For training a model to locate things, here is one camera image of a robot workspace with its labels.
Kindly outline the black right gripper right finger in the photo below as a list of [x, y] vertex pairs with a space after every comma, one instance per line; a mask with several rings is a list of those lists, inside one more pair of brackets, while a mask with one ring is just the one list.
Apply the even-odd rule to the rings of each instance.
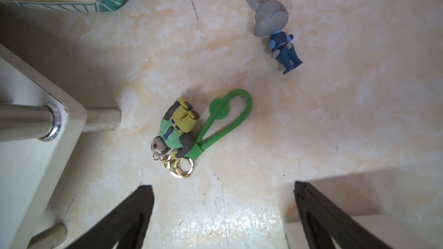
[[308, 182], [296, 181], [294, 195], [311, 249], [388, 249], [385, 242], [363, 228]]

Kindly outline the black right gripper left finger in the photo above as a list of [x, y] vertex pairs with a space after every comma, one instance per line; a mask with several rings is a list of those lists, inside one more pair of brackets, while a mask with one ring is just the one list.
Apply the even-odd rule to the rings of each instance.
[[152, 186], [139, 186], [69, 249], [140, 249], [150, 223], [155, 197]]

